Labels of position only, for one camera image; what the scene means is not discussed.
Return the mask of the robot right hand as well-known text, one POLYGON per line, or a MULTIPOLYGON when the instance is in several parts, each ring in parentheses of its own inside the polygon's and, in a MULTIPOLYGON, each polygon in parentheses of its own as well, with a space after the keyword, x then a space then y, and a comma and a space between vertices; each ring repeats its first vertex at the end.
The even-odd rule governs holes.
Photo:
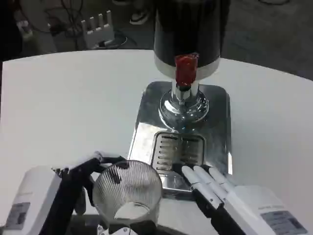
POLYGON ((215 167, 172 165, 220 235, 307 235, 309 231, 268 188, 235 185, 215 167))

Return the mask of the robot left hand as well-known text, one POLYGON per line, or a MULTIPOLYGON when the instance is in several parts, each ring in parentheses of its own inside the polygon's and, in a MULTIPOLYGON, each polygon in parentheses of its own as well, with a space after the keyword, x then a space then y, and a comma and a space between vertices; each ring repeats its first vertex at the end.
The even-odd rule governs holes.
POLYGON ((74 213, 96 208, 99 235, 153 235, 162 182, 147 163, 97 151, 67 167, 37 166, 24 175, 5 235, 64 235, 74 213))

